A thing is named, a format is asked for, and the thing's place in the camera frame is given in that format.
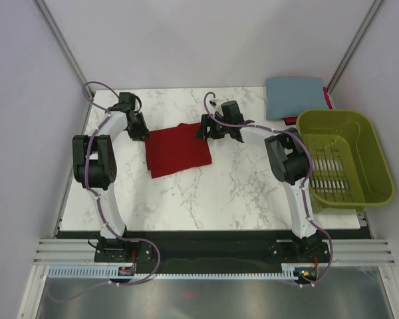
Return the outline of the red t-shirt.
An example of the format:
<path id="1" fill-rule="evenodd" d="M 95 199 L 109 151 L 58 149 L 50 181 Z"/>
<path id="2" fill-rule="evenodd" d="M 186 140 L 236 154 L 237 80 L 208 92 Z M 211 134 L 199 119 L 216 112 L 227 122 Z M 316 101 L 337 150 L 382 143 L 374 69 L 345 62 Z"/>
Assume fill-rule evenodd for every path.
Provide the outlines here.
<path id="1" fill-rule="evenodd" d="M 199 123 L 151 131 L 145 140 L 146 164 L 153 179 L 212 164 L 207 141 L 195 138 Z"/>

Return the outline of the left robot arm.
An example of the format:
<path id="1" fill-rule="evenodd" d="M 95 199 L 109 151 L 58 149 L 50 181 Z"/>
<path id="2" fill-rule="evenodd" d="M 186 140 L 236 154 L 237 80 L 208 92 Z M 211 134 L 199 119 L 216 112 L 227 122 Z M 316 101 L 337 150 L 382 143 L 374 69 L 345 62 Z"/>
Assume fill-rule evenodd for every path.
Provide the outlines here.
<path id="1" fill-rule="evenodd" d="M 140 98 L 131 92 L 118 94 L 118 102 L 105 110 L 103 120 L 89 135 L 72 139 L 72 163 L 75 180 L 92 199 L 100 222 L 95 246 L 97 263 L 136 262 L 138 240 L 126 241 L 126 225 L 118 209 L 114 191 L 117 164 L 113 142 L 126 132 L 136 142 L 144 142 L 149 130 L 140 109 Z"/>

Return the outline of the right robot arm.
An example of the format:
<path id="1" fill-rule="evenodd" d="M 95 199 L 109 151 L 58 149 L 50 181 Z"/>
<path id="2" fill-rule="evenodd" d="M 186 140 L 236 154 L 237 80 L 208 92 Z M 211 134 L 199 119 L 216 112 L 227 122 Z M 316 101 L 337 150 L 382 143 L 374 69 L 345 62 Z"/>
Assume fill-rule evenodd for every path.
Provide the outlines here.
<path id="1" fill-rule="evenodd" d="M 292 256 L 301 262 L 316 261 L 323 248 L 309 192 L 313 160 L 297 129 L 276 130 L 245 120 L 234 100 L 222 102 L 214 98 L 203 103 L 206 113 L 201 116 L 195 138 L 218 140 L 228 135 L 241 143 L 265 147 L 273 176 L 282 183 L 287 196 L 295 236 Z"/>

